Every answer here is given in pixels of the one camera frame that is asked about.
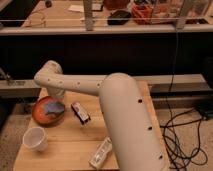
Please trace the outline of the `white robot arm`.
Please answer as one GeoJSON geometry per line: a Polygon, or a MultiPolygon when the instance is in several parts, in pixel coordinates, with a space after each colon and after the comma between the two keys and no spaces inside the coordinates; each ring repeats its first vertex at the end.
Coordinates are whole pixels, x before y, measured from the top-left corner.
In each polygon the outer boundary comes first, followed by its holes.
{"type": "Polygon", "coordinates": [[[165,171],[168,167],[137,81],[125,73],[65,75],[61,66],[47,61],[35,74],[37,85],[61,99],[65,91],[99,98],[120,171],[165,171]]]}

